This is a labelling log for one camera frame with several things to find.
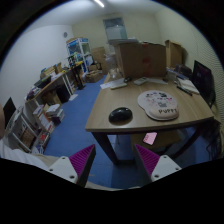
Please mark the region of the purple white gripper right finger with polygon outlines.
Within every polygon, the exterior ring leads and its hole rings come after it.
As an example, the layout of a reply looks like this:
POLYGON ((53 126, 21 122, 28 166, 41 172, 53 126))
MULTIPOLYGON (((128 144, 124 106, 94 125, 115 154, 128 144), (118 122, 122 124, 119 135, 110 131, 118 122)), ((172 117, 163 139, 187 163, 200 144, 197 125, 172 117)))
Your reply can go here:
POLYGON ((168 155, 159 156, 138 144, 134 145, 134 149, 138 164, 152 182, 181 170, 181 167, 168 155))

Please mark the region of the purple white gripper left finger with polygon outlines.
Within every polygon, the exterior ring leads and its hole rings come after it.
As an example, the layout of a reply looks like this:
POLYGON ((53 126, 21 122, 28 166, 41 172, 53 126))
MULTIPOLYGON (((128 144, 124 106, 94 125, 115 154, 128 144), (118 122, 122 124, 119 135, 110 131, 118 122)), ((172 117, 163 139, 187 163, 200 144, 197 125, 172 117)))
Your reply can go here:
POLYGON ((92 144, 70 157, 60 157, 49 167, 48 171, 69 182, 84 187, 87 183, 95 155, 95 145, 92 144))

